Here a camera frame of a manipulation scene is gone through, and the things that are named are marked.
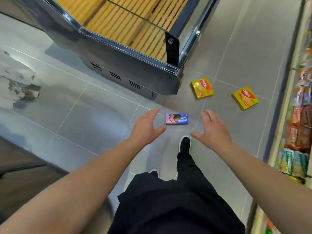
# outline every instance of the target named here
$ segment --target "person's right hand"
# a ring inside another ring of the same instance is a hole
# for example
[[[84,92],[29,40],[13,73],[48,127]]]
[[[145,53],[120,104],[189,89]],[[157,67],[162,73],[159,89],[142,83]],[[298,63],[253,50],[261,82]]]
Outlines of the person's right hand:
[[[200,114],[204,124],[204,133],[194,131],[191,136],[215,152],[231,146],[232,139],[222,119],[210,110],[205,110]]]

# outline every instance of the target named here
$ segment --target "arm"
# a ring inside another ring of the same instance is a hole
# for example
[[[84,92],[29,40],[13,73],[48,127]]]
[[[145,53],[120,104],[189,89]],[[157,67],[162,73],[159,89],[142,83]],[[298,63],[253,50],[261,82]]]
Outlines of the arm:
[[[153,127],[158,111],[139,118],[117,147],[40,192],[0,226],[0,233],[80,233],[133,158],[166,130]]]
[[[219,116],[201,112],[204,134],[191,135],[214,150],[283,234],[311,233],[312,190],[232,143]]]

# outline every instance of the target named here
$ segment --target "green package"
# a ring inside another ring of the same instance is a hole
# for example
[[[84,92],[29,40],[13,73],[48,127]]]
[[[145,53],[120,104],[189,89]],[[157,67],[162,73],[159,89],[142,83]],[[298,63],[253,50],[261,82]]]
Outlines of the green package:
[[[280,163],[280,171],[292,176],[293,160],[294,151],[291,149],[284,149],[283,157]]]
[[[308,166],[308,157],[307,153],[302,153],[300,151],[294,152],[294,161],[292,168],[292,176],[305,178],[307,175],[307,166]]]

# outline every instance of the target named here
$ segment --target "forearm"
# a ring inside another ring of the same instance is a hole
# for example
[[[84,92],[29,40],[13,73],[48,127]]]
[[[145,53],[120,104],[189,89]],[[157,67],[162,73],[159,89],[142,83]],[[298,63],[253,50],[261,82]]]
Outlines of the forearm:
[[[216,153],[283,234],[310,233],[312,191],[246,153],[237,145]]]
[[[3,233],[80,233],[142,149],[130,139],[43,190],[1,227]]]

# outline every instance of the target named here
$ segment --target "snack box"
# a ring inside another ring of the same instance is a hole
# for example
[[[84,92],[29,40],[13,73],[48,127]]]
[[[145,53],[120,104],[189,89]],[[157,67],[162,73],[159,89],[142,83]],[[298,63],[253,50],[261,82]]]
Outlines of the snack box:
[[[191,82],[197,98],[213,95],[213,89],[208,78],[195,80]]]
[[[260,102],[248,86],[232,94],[232,97],[237,102],[242,111]]]
[[[166,124],[187,125],[188,114],[166,114]]]

